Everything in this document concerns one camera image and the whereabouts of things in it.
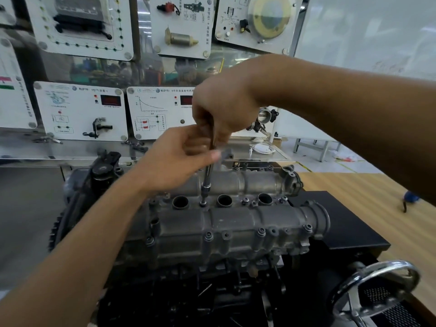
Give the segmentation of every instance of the red display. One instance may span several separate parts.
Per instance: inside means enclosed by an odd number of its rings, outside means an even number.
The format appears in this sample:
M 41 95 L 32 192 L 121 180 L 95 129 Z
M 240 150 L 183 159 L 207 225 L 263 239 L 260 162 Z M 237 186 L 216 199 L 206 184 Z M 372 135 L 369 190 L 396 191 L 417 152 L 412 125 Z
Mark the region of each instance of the red display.
M 181 105 L 192 105 L 192 95 L 180 95 Z
M 121 106 L 121 97 L 114 95 L 100 95 L 102 105 L 116 105 Z

